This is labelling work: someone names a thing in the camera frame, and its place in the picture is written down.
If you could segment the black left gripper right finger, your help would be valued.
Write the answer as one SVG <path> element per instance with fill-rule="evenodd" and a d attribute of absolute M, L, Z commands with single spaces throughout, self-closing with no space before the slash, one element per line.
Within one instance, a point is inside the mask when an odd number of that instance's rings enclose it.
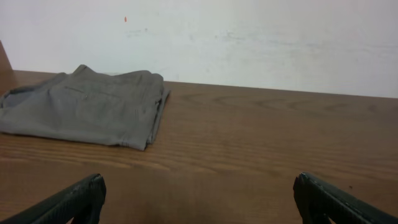
<path fill-rule="evenodd" d="M 303 224 L 397 224 L 397 217 L 306 172 L 295 178 L 293 190 Z"/>

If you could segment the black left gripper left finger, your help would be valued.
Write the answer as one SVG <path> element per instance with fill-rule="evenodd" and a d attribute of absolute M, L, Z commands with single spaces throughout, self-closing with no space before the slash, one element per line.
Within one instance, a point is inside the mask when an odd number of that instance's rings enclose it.
<path fill-rule="evenodd" d="M 106 198 L 101 174 L 92 174 L 1 224 L 97 224 Z"/>

